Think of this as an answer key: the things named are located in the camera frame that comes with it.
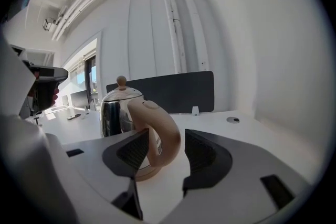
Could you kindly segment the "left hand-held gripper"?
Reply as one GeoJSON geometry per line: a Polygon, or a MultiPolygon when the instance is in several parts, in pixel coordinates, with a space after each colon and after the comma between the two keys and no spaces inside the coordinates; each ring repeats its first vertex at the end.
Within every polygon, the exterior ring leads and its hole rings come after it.
{"type": "Polygon", "coordinates": [[[11,45],[11,48],[35,77],[19,115],[37,115],[53,106],[54,90],[58,83],[62,83],[68,78],[68,71],[64,68],[34,65],[28,61],[24,48],[15,45],[11,45]]]}

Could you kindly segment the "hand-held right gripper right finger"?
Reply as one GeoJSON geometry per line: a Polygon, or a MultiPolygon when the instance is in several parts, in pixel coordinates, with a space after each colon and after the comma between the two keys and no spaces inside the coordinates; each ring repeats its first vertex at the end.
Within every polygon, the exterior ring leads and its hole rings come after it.
{"type": "Polygon", "coordinates": [[[164,223],[268,223],[304,190],[306,180],[267,150],[185,130],[190,175],[164,223]]]}

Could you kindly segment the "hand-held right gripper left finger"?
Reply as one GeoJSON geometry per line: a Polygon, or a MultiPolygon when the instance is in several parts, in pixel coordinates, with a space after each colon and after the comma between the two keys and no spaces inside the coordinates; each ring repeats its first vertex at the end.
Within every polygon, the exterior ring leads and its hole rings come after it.
{"type": "Polygon", "coordinates": [[[149,130],[63,145],[76,170],[108,203],[143,220],[135,176],[149,151],[149,130]]]}

